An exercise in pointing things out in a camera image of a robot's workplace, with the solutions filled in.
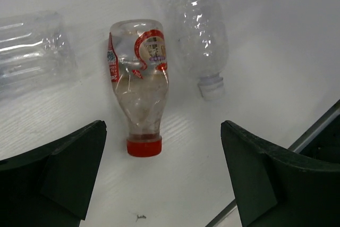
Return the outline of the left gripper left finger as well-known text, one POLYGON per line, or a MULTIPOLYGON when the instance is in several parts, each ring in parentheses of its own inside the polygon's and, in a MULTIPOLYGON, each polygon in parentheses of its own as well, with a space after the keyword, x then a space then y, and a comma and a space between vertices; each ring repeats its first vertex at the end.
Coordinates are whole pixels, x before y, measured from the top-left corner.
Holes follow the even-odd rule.
POLYGON ((1 161, 1 226, 79 226, 85 220, 107 136, 94 121, 1 161))

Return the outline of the red cap crushed bottle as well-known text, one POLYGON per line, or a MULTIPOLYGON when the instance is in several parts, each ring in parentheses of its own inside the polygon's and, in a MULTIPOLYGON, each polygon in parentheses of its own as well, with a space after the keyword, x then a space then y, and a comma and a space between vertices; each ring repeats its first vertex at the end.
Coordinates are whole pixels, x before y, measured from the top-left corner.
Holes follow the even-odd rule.
POLYGON ((107 63, 113 92, 127 118, 127 152, 134 157, 160 154, 169 86, 162 24, 149 19, 113 24, 107 63))

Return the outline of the clear bottle pale cap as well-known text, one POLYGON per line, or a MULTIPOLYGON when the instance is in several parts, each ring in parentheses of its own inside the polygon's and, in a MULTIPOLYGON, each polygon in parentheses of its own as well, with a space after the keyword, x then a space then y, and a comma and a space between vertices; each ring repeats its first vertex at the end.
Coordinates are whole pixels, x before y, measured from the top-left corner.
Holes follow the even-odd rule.
POLYGON ((228 49, 218 0, 168 0, 178 63, 196 81, 204 100, 223 97, 228 49))

